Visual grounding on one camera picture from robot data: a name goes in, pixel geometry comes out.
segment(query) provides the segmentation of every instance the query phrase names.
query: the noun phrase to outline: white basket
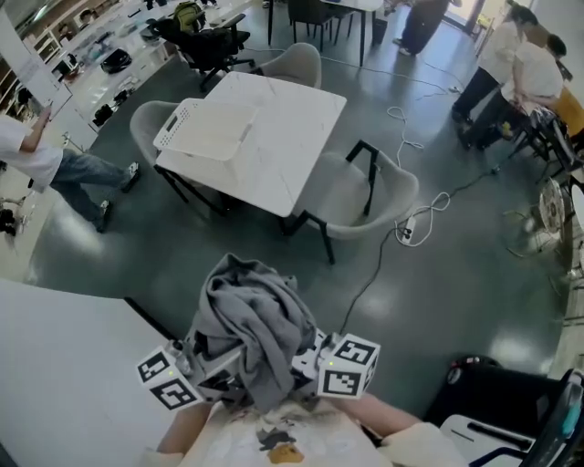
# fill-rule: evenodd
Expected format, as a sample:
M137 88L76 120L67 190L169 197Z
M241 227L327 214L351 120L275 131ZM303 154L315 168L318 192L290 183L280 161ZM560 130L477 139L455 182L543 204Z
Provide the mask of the white basket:
M154 146L190 156L202 179L239 182L251 163L247 159L254 157L239 149L256 114L254 107L186 99L164 123Z

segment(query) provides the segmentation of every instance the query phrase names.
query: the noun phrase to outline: black cable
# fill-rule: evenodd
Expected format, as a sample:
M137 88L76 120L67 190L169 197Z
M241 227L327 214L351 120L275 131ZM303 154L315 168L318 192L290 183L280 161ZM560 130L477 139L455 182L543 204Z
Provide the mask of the black cable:
M511 161L511 159L513 158L514 155L515 154L511 154L503 162L501 162L496 168L491 169L489 171L486 171L484 173L481 173L478 177L476 177L471 182L468 182L465 185L461 185L459 187L454 188L450 193L448 193L448 196L452 200L453 197L456 196L458 193L463 192L464 190L468 190L469 188L472 188L477 183L479 183L482 179L488 177L489 175L496 175L500 171L501 167L503 167L503 165L505 165L507 162ZM432 209L432 208L428 207L426 209L423 209L423 210L419 211L416 215L419 215L422 213L427 213L428 211L430 211L430 209ZM393 227L385 234L385 237L383 237L383 240L380 243L380 252L379 252L379 255L377 258L377 266L375 268L375 271L373 272L373 274L371 275L371 277L367 281L367 283L361 288L361 290L355 295L355 297L351 301L350 306L349 306L349 310L347 310L347 314L345 315L345 319L343 320L343 324L340 327L339 333L341 335L345 333L345 328L347 327L347 324L349 323L350 315L353 311L353 308L357 304L358 300L363 296L363 294L365 294L365 292L367 292L367 289L377 279L377 276L379 275L380 270L381 270L381 261L383 260L383 248L384 248L385 244L387 243L388 239L390 238L390 235L393 234L396 230L398 230L398 232L400 232L399 228L396 229L395 227Z

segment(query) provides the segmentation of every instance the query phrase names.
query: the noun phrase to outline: gray cloth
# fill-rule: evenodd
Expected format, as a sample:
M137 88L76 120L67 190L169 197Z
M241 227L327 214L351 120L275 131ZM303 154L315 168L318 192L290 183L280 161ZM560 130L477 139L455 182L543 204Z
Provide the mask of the gray cloth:
M227 254L207 277L194 315L193 329L207 336L212 357L245 345L239 374L263 413L293 389L292 358L315 340L314 317L296 288L294 277Z

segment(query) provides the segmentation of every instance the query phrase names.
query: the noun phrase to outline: white cable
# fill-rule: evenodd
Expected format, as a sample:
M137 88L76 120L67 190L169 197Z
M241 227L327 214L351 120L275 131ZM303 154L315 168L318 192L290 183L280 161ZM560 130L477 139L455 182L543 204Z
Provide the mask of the white cable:
M281 48L269 48L269 49L263 49L263 50L258 50L258 49L254 49L254 48L249 48L247 47L247 50L253 50L254 52L285 52L285 50L281 49ZM384 70L379 70L379 69L373 69L373 68L367 68L367 67L360 67L358 65L353 65L351 63L348 62L343 62L341 60L335 60L334 58L328 58L328 57L321 57L323 60L328 60L331 62L335 62L335 63L340 63L341 65L346 65L347 67L354 67L354 68L359 68L359 69L364 69L367 71L372 71L373 73L384 73L386 75L390 75L393 77L397 77L397 78L406 78L410 81L413 81L415 83L422 83L428 86L433 86L435 88L440 89L442 92L440 93L433 93L433 94L426 94L424 96L421 96L419 98L417 98L416 100L421 100L421 99L425 99L425 98L429 98L432 96L449 96L451 95L451 92L446 89L443 88L442 86L439 86L437 84L434 83L430 83L428 81L423 81L422 79L416 79L416 78L412 78L409 77L407 75L402 75L400 73L392 73L391 71L384 71ZM435 67L434 65L430 65L428 62L426 62L425 60L422 60L424 65L427 65L430 68L434 68L437 69L439 71L442 71L443 73L452 76L454 79L456 79L456 81L458 81L458 84L461 85L462 88L464 88L461 80L454 75L453 73L443 70L441 68ZM392 110L398 110L400 112L399 115L396 115L395 113L391 113ZM405 137L405 132L408 128L408 119L405 115L405 112L403 111L403 109L401 107L389 107L387 109L387 114L392 117L393 119L398 119L401 120L403 122L403 131L401 132L401 143L400 143L400 148L398 149L397 153L396 153L396 158L398 160L398 166L401 167L402 166L402 161L400 159L400 154L402 153L402 149L404 146L412 146L413 148L415 148L416 150L423 150L423 144L419 143L419 142L415 142L415 141L409 141L406 139ZM436 204L442 199L442 198L446 198L446 204L443 207L437 208ZM422 240L420 240L420 242L416 243L416 244L406 244L402 241L402 239L399 237L398 232L399 232L399 227L398 227L398 223L397 221L394 222L395 223L395 238L397 239L397 241L402 244L403 246L409 246L410 248L415 248L416 246L420 246L421 244L423 244L426 240L428 240L428 238L430 238L430 235L432 234L432 228L433 228L433 219L434 219L434 211L437 211L439 213L446 211L446 209L448 208L448 206L450 206L450 195L447 192L440 192L438 193L438 196L436 196L434 198L434 200L432 201L432 203L429 206L420 206L418 208L415 209L415 211L413 212L413 214L408 217L408 219L406 219L405 221L402 221L402 223L407 223L412 217L416 216L417 214L420 213L425 213L426 211L430 211L430 227L428 229L428 233L423 237Z

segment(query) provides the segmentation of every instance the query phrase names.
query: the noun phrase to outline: shiny floor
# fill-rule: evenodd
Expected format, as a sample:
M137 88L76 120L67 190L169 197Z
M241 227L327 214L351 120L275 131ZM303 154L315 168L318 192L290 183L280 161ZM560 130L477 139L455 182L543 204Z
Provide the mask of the shiny floor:
M399 35L406 14L401 10L390 17L380 46L370 48L368 41L365 66L443 87L456 84L453 76L430 64L466 81L475 66L473 43L451 26L442 24L417 58L397 54L391 39ZM240 25L252 33L250 48L267 48L266 18L266 10L257 7ZM335 47L325 44L323 55L356 64L359 18L350 39L345 36L347 26L345 21ZM306 40L305 34L300 27L298 40ZM272 46L285 48L291 42L286 9L277 5ZM246 50L242 55L262 62L277 54ZM132 112L149 100L199 96L198 81L182 63L169 63L107 123L92 151L119 165L142 161L129 134ZM425 146L406 148L401 154L404 168L420 179L419 204L468 183L509 153L508 143L487 154L464 152L449 117L454 98L419 99L440 92L423 83L323 61L322 87L348 99L327 150L348 153L364 139L393 156L402 123L391 119L386 109L404 109L409 118L407 138ZM207 273L226 252L234 252L295 275L320 327L339 329L351 300L376 267L384 232L336 242L338 263L329 266L318 231L306 227L293 238L283 238L273 216L241 204L226 218L218 217L194 198L184 204L143 165L143 178L133 191L115 195L106 234L95 233L64 202L57 202L33 254L28 283L81 294L132 296L180 334L190 324ZM497 176L460 192L447 211L435 214L432 236L423 246L405 248L388 240L379 276L355 305L348 327L382 343L372 392L422 415L452 359L463 354L488 354L529 372L548 370L566 306L549 282L559 275L558 261L554 253L524 259L511 255L506 239L516 225L502 215L509 210L525 212L537 202L534 181L541 169L541 162L519 157ZM92 193L96 198L107 194ZM429 219L429 214L419 218L418 238Z

